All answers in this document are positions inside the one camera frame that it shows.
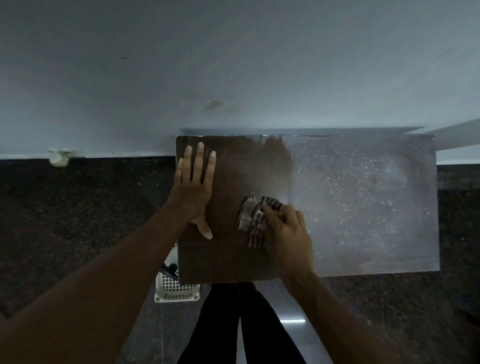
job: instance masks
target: finger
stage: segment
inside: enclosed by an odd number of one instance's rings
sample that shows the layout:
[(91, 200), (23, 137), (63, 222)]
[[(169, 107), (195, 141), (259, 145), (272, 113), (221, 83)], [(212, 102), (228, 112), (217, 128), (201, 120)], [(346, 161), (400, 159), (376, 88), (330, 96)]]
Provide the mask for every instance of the finger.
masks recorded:
[(297, 214), (297, 220), (299, 221), (299, 225), (301, 228), (306, 229), (307, 226), (305, 225), (305, 218), (303, 217), (303, 213), (301, 211), (295, 211)]
[(200, 184), (200, 178), (202, 177), (202, 168), (204, 166), (204, 144), (199, 142), (197, 144), (197, 154), (195, 156), (195, 162), (193, 163), (193, 176), (192, 184)]
[(272, 226), (272, 229), (274, 231), (279, 230), (283, 225), (282, 220), (280, 220), (280, 218), (276, 215), (276, 213), (271, 209), (269, 205), (263, 204), (262, 209), (265, 213), (265, 216), (267, 216), (267, 220)]
[(175, 176), (173, 177), (174, 186), (180, 186), (182, 164), (183, 164), (183, 158), (180, 158), (179, 161), (177, 162), (177, 168), (175, 169)]
[(211, 152), (208, 156), (208, 164), (205, 170), (203, 186), (208, 192), (212, 192), (213, 175), (215, 173), (216, 153)]
[(291, 228), (297, 228), (299, 226), (299, 221), (297, 220), (297, 214), (295, 213), (295, 208), (292, 205), (286, 205), (282, 209), (283, 215), (285, 216), (285, 223)]
[(198, 223), (198, 231), (208, 240), (213, 238), (212, 229), (208, 226), (205, 217), (203, 217)]
[(275, 249), (274, 232), (270, 226), (258, 224), (258, 228), (263, 231), (265, 236), (265, 248), (269, 254), (272, 254)]
[(183, 154), (182, 183), (190, 183), (192, 169), (192, 147), (187, 146)]

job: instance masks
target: white wall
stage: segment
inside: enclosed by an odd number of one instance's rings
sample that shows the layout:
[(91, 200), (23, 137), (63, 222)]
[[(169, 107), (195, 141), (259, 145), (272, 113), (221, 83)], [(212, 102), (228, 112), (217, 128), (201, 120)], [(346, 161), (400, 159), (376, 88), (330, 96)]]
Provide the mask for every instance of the white wall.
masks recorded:
[(476, 119), (479, 19), (477, 0), (4, 1), (0, 158), (173, 154), (181, 128)]

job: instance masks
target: floor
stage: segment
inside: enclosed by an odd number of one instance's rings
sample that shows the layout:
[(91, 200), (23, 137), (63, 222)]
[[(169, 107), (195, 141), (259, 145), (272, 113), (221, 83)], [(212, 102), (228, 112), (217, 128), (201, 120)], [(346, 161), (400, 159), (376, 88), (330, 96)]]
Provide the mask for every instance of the floor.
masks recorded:
[[(64, 169), (1, 163), (0, 311), (12, 317), (145, 222), (166, 200), (173, 170), (172, 158), (74, 160)], [(474, 362), (460, 310), (478, 315), (480, 307), (479, 171), (439, 167), (440, 272), (324, 279), (411, 362)], [(281, 282), (259, 282), (259, 290), (280, 318), (304, 317)], [(175, 363), (208, 291), (198, 302), (158, 304), (152, 286), (117, 363)], [(308, 363), (329, 363), (308, 322), (287, 325)], [(241, 335), (238, 356), (244, 362)]]

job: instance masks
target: black pants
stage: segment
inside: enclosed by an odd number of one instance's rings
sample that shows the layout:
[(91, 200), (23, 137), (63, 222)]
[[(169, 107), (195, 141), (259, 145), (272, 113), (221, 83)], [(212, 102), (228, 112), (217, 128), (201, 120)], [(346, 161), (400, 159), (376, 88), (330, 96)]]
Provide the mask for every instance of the black pants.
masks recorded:
[(273, 308), (251, 282), (213, 284), (179, 364), (234, 364), (239, 318), (248, 364), (305, 363)]

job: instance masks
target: person's right hand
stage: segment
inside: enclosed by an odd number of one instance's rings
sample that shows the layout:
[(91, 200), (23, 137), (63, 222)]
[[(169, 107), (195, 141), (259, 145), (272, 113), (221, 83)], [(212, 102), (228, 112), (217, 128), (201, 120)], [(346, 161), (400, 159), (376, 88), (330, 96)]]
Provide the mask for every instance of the person's right hand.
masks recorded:
[(265, 233), (267, 252), (288, 287), (295, 278), (314, 272), (312, 239), (303, 214), (293, 206), (284, 206), (281, 212), (275, 212), (263, 204), (262, 209), (271, 227), (259, 228)]

